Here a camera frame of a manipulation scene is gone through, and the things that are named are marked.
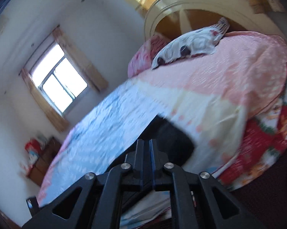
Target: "pillow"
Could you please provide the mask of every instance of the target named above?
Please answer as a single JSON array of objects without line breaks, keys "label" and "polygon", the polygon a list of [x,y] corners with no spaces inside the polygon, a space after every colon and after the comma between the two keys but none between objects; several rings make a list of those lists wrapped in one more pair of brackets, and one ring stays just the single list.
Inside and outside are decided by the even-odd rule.
[{"label": "pillow", "polygon": [[128,78],[138,75],[151,68],[152,60],[158,52],[164,48],[170,40],[160,34],[155,34],[148,39],[131,59],[128,66]]},{"label": "pillow", "polygon": [[228,28],[228,21],[222,17],[217,24],[181,35],[159,51],[152,62],[152,69],[169,64],[179,58],[214,53],[215,46]]}]

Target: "white pillow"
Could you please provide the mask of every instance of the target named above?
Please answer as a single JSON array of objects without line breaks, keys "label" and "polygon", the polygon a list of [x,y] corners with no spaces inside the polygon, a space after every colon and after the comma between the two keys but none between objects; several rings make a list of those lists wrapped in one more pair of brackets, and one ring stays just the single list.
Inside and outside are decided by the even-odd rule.
[{"label": "white pillow", "polygon": [[185,33],[171,41],[155,56],[152,69],[169,64],[179,58],[187,58],[198,54],[212,54],[215,46],[229,28],[228,21],[222,17],[217,24]]}]

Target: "headboard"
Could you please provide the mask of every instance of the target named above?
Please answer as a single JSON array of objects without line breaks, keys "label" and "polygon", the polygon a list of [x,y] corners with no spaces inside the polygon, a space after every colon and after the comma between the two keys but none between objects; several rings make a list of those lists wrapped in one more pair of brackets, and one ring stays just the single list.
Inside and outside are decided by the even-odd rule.
[{"label": "headboard", "polygon": [[285,36],[265,14],[254,14],[246,0],[156,0],[147,12],[145,37],[159,32],[175,39],[191,30],[211,26],[224,16],[229,31],[255,31]]}]

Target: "window pane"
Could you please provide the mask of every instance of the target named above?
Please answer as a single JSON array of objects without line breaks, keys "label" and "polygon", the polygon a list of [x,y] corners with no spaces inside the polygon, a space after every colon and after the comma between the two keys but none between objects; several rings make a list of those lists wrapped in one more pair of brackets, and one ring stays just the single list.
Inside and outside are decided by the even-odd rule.
[{"label": "window pane", "polygon": [[46,80],[43,89],[61,112],[64,112],[72,103],[72,98],[63,89],[53,74]]},{"label": "window pane", "polygon": [[32,74],[32,80],[36,86],[39,86],[52,68],[63,58],[64,52],[56,44],[42,59]]},{"label": "window pane", "polygon": [[56,67],[55,75],[75,97],[87,87],[87,83],[66,58]]}]

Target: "wooden cabinet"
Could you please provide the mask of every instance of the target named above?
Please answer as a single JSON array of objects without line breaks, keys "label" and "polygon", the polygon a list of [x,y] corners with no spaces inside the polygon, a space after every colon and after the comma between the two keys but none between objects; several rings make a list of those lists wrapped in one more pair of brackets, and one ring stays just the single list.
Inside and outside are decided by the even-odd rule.
[{"label": "wooden cabinet", "polygon": [[41,186],[49,165],[61,148],[61,143],[54,137],[50,138],[40,157],[27,175],[34,183]]}]

